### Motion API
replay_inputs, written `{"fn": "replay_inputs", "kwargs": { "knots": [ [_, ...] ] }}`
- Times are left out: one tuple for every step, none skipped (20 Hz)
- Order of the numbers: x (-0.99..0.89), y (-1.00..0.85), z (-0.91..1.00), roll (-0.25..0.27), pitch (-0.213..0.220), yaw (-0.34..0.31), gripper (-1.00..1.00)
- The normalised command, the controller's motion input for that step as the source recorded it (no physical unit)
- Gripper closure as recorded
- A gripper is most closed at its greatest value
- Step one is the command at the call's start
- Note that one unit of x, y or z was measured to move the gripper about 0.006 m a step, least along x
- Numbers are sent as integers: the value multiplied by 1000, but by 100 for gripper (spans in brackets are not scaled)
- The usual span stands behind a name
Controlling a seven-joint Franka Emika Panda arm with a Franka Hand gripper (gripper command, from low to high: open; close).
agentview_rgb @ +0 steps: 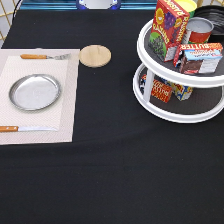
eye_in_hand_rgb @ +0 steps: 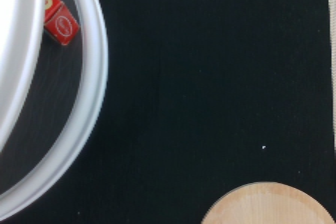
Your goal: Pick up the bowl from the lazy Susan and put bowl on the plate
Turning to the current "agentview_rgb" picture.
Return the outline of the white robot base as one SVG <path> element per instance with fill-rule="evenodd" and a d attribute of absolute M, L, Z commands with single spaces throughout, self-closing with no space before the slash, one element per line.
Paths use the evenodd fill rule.
<path fill-rule="evenodd" d="M 119 9 L 121 0 L 76 0 L 78 9 Z"/>

